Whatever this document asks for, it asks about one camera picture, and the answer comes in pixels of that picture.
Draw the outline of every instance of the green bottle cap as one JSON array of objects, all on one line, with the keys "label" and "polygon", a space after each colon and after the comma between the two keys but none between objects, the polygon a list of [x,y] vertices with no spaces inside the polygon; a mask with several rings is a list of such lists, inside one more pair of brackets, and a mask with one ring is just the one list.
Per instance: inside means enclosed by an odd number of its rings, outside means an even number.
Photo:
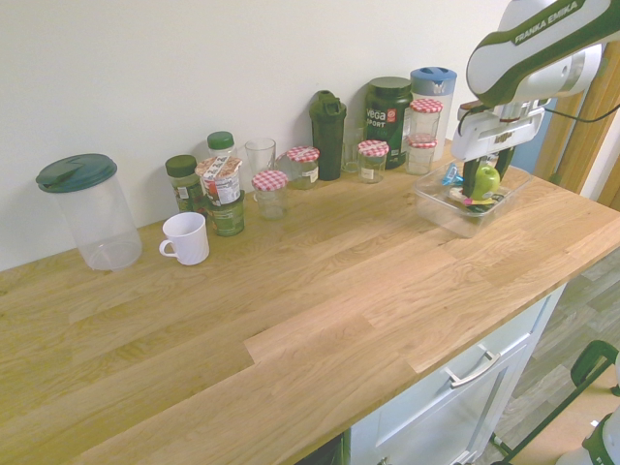
[{"label": "green bottle cap", "polygon": [[39,189],[52,194],[82,191],[101,184],[116,173],[117,166],[106,155],[85,153],[63,158],[41,170]]},{"label": "green bottle cap", "polygon": [[397,97],[411,92],[411,82],[403,77],[375,77],[368,83],[377,95]]},{"label": "green bottle cap", "polygon": [[218,131],[217,133],[209,134],[208,138],[206,138],[206,143],[213,150],[225,150],[234,145],[234,139],[233,135],[228,131]]},{"label": "green bottle cap", "polygon": [[185,177],[194,174],[196,166],[192,155],[176,155],[166,161],[166,172],[170,177]]}]

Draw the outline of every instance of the jar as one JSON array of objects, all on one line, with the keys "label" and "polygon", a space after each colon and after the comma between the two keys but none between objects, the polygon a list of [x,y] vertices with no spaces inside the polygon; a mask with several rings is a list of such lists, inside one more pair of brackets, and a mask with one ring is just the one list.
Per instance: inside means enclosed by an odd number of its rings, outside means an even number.
[{"label": "jar", "polygon": [[239,167],[241,160],[227,155],[207,158],[195,172],[201,177],[202,191],[214,205],[233,203],[241,196]]},{"label": "jar", "polygon": [[234,138],[228,131],[218,131],[209,134],[206,138],[206,144],[209,146],[211,157],[236,157]]},{"label": "jar", "polygon": [[225,205],[214,205],[206,198],[206,213],[211,218],[211,225],[217,235],[230,237],[243,231],[245,224],[243,221],[243,199],[245,192],[241,191],[239,197],[233,203]]},{"label": "jar", "polygon": [[201,179],[195,173],[197,163],[192,155],[177,155],[166,161],[166,173],[172,184],[178,211],[205,214]]},{"label": "jar", "polygon": [[387,142],[386,169],[405,163],[403,142],[405,111],[412,101],[411,83],[403,77],[377,77],[368,83],[366,93],[366,135],[368,140]]},{"label": "jar", "polygon": [[259,212],[263,218],[284,218],[287,210],[287,182],[287,176],[277,170],[261,171],[252,178]]},{"label": "jar", "polygon": [[289,187],[294,189],[312,189],[319,179],[319,149],[315,147],[294,147],[287,152],[291,160]]},{"label": "jar", "polygon": [[414,100],[430,98],[444,106],[439,113],[437,146],[433,155],[433,161],[437,161],[444,154],[446,131],[450,121],[450,107],[454,86],[456,85],[456,73],[447,68],[427,67],[411,71],[410,77]]},{"label": "jar", "polygon": [[410,104],[411,122],[409,138],[420,142],[432,142],[437,138],[439,115],[444,106],[433,99],[413,100]]},{"label": "jar", "polygon": [[357,145],[357,176],[361,182],[380,182],[386,169],[389,145],[382,140],[365,140]]},{"label": "jar", "polygon": [[413,137],[409,138],[408,141],[409,150],[405,170],[408,174],[427,174],[430,172],[430,164],[433,161],[437,140],[425,142]]},{"label": "jar", "polygon": [[117,271],[142,252],[116,170],[106,155],[87,153],[48,165],[36,179],[42,191],[58,200],[76,246],[92,269]]}]

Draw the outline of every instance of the green apple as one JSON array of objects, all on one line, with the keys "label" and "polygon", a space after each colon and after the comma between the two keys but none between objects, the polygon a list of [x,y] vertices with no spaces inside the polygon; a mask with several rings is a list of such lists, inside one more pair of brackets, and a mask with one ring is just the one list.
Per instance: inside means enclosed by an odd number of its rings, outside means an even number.
[{"label": "green apple", "polygon": [[482,165],[476,171],[476,185],[472,193],[475,201],[490,199],[500,187],[500,173],[490,165]]}]

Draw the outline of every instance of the white mug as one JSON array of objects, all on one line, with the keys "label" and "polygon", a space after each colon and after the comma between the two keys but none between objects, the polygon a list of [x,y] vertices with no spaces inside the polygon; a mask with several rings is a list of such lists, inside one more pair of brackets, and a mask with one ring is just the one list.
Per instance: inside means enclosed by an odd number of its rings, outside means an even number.
[{"label": "white mug", "polygon": [[[164,223],[164,234],[168,238],[159,245],[159,252],[165,257],[176,257],[180,264],[199,264],[209,255],[204,217],[199,213],[184,212],[172,216]],[[166,252],[170,244],[174,253]]]}]

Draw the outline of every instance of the green pitcher lid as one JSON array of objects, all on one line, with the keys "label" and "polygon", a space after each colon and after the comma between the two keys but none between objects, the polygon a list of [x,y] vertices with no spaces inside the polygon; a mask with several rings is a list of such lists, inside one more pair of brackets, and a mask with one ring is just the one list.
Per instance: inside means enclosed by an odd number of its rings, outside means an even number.
[{"label": "green pitcher lid", "polygon": [[206,138],[206,144],[213,150],[225,150],[234,145],[233,135],[228,131],[211,133]]},{"label": "green pitcher lid", "polygon": [[170,177],[185,177],[194,173],[196,158],[192,155],[176,155],[166,161],[166,172]]},{"label": "green pitcher lid", "polygon": [[82,191],[101,184],[116,173],[117,166],[106,155],[85,153],[47,165],[37,178],[39,189],[52,194]]}]

